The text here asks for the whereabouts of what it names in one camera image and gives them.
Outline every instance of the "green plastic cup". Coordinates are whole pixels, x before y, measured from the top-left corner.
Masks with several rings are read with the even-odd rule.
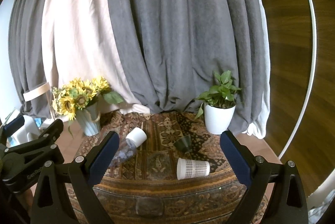
[[[179,151],[186,153],[192,151],[192,141],[191,136],[186,135],[179,140],[177,140],[174,144],[175,148],[177,148]]]

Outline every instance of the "white bottle cap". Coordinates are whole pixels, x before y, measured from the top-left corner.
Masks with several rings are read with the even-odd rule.
[[[128,133],[126,139],[132,140],[138,148],[141,144],[145,142],[147,136],[143,130],[141,130],[139,127],[136,127]]]

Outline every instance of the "blue gripper pad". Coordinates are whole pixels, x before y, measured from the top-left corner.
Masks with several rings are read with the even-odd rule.
[[[229,137],[227,131],[223,132],[220,137],[220,147],[226,156],[230,166],[232,167],[238,181],[244,184],[247,188],[251,186],[251,170],[243,158],[239,149],[235,146],[231,138],[235,138],[231,132],[229,132],[232,137]]]
[[[8,138],[11,137],[19,128],[23,127],[24,125],[24,117],[19,115],[13,121],[9,122],[7,125],[4,126],[3,134]]]
[[[100,152],[89,168],[89,177],[87,183],[90,187],[93,187],[94,185],[101,182],[107,168],[109,167],[109,164],[113,160],[114,155],[119,148],[119,142],[119,135],[114,133],[100,149]]]

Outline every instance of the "pothos plant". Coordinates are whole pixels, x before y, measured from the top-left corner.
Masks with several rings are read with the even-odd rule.
[[[203,92],[199,95],[197,100],[203,100],[205,103],[212,107],[218,107],[220,109],[230,109],[236,105],[235,94],[237,91],[242,90],[232,84],[233,77],[231,71],[226,71],[222,75],[214,72],[214,76],[219,82],[219,85],[210,87],[207,92]],[[196,118],[200,117],[204,111],[201,104]]]

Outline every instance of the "paper cup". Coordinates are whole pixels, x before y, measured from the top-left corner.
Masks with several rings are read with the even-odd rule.
[[[128,133],[126,139],[130,139],[134,142],[138,148],[147,139],[147,136],[143,130],[139,127],[134,128],[130,133]]]
[[[177,179],[205,177],[209,175],[209,162],[178,159]]]

